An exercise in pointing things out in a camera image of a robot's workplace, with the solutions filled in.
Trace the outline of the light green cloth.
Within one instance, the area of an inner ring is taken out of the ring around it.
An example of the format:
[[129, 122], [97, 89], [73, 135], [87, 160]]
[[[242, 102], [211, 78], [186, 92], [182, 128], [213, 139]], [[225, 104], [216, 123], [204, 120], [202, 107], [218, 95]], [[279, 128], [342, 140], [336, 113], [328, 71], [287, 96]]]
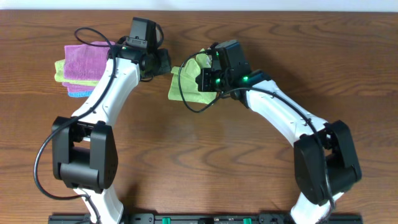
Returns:
[[[208, 104], [216, 98], [216, 92], [200, 92], [195, 79], [203, 68], [211, 67], [211, 57], [206, 54], [199, 54], [190, 58], [182, 68], [180, 73], [180, 84], [186, 101], [194, 103]], [[173, 67], [173, 74], [170, 90], [168, 93], [169, 100], [182, 101], [178, 87], [178, 71], [180, 67]]]

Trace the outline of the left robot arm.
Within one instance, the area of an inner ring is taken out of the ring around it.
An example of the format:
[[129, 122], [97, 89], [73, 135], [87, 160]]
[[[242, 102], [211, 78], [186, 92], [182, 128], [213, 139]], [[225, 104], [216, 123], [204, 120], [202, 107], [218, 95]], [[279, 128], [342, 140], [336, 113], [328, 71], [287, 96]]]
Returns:
[[124, 207], [113, 181], [118, 154], [113, 126], [132, 90], [143, 78], [171, 70], [159, 40], [128, 37], [109, 50], [104, 73], [92, 94], [71, 117], [52, 126], [53, 174], [84, 200], [90, 223], [119, 223]]

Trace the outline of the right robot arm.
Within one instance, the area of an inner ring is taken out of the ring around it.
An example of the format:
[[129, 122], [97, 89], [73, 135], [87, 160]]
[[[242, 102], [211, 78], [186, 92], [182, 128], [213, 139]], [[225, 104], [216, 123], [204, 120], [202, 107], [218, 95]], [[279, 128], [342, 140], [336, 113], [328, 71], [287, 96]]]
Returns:
[[278, 130], [294, 150], [295, 181], [300, 189], [290, 211], [295, 223], [327, 223], [336, 201], [362, 178], [347, 124], [329, 123], [289, 98], [262, 70], [252, 70], [239, 44], [203, 51], [209, 65], [196, 77], [199, 91], [239, 100]]

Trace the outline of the purple folded cloth top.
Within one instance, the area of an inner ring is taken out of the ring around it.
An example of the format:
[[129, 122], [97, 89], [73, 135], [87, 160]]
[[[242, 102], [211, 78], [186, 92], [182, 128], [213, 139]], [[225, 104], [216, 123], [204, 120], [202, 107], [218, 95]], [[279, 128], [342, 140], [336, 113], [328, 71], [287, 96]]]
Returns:
[[64, 77], [69, 80], [99, 81], [105, 71], [109, 45], [92, 42], [93, 46], [66, 45]]

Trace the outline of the purple folded cloth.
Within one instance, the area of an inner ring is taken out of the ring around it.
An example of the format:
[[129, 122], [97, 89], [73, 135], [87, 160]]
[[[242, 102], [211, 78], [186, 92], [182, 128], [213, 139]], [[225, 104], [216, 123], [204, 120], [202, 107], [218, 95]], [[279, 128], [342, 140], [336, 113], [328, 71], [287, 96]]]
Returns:
[[66, 45], [64, 77], [69, 80], [99, 81], [105, 71], [109, 45], [92, 42], [93, 46]]
[[69, 93], [83, 92], [83, 91], [93, 91], [95, 86], [78, 85], [63, 82], [62, 85], [67, 88]]

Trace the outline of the purple folded cloth lower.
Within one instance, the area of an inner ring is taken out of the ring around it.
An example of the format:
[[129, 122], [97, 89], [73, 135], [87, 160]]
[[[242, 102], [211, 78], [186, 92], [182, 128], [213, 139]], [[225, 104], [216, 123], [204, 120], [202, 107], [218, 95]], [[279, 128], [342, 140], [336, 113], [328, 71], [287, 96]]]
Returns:
[[67, 88], [69, 93], [83, 92], [83, 91], [93, 91], [95, 86], [78, 85], [63, 82], [62, 85]]

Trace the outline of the blue folded cloth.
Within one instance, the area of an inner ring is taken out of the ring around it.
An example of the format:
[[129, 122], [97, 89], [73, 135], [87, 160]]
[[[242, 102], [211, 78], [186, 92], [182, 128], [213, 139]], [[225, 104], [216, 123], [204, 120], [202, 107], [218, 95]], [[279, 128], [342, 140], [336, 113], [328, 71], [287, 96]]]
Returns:
[[68, 92], [68, 96], [72, 98], [84, 98], [89, 97], [93, 91], [78, 91], [78, 92]]

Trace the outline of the yellow-green folded cloth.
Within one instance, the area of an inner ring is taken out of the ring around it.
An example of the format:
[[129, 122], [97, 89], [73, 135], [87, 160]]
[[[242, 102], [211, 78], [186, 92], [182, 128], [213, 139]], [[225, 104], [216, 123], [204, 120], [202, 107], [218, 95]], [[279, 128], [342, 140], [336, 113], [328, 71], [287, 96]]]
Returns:
[[60, 83], [66, 83], [66, 84], [74, 84], [74, 85], [84, 85], [84, 86], [96, 86], [98, 84], [98, 81], [95, 80], [71, 80], [71, 79], [66, 79], [64, 77], [64, 65], [65, 65], [65, 59], [63, 60], [58, 60], [55, 62], [55, 75], [54, 79], [56, 82]]

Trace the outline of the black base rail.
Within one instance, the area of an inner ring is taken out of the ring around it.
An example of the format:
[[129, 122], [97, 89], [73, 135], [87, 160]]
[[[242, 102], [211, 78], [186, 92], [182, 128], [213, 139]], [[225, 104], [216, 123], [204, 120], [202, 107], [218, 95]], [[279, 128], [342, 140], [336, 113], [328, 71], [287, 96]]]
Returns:
[[[49, 224], [90, 223], [89, 215], [51, 215]], [[123, 224], [288, 224], [295, 223], [288, 214], [260, 213], [258, 215], [156, 215], [136, 213], [123, 215]], [[332, 215], [327, 223], [363, 224], [360, 215]]]

